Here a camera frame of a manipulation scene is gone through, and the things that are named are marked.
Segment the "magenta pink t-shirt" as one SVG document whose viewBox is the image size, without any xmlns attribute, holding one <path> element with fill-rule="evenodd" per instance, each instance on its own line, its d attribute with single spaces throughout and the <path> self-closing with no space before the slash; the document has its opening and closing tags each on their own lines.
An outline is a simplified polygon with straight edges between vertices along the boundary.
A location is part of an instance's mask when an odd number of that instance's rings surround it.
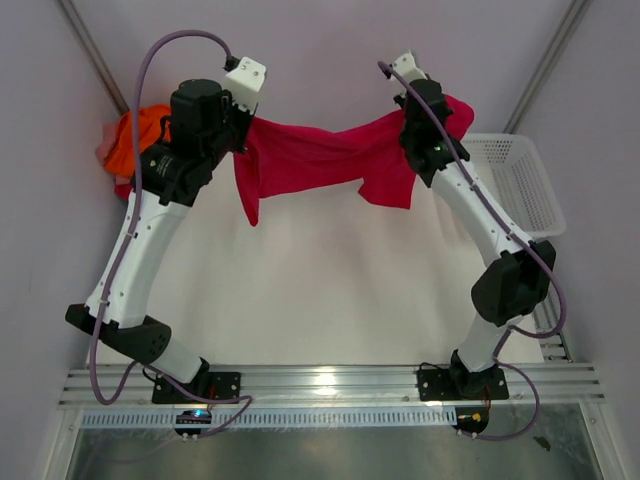
<svg viewBox="0 0 640 480">
<path fill-rule="evenodd" d="M 357 180 L 365 201 L 408 210 L 416 174 L 400 145 L 403 124 L 400 110 L 341 132 L 254 118 L 245 151 L 233 155 L 249 224 L 258 225 L 264 198 Z"/>
</svg>

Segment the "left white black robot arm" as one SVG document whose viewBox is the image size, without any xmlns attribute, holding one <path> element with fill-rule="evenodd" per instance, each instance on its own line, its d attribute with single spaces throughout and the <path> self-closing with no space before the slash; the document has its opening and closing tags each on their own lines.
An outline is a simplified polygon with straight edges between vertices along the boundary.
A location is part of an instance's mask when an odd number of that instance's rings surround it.
<svg viewBox="0 0 640 480">
<path fill-rule="evenodd" d="M 230 80 L 187 80 L 170 99 L 161 133 L 140 155 L 125 222 L 98 285 L 65 320 L 134 362 L 163 375 L 185 400 L 211 387 L 209 363 L 147 313 L 166 250 L 199 191 L 229 152 L 243 149 L 257 94 Z"/>
</svg>

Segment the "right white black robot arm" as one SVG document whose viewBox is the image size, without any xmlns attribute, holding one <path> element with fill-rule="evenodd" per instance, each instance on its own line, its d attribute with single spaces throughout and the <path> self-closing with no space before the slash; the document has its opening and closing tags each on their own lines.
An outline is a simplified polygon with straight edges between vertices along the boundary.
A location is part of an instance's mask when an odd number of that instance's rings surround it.
<svg viewBox="0 0 640 480">
<path fill-rule="evenodd" d="M 455 111 L 439 83 L 407 82 L 395 101 L 410 169 L 462 223 L 483 264 L 470 289 L 473 320 L 451 355 L 446 383 L 458 398 L 504 393 L 502 350 L 512 334 L 540 337 L 532 316 L 548 296 L 556 250 L 519 227 L 488 191 L 468 150 L 445 129 Z"/>
</svg>

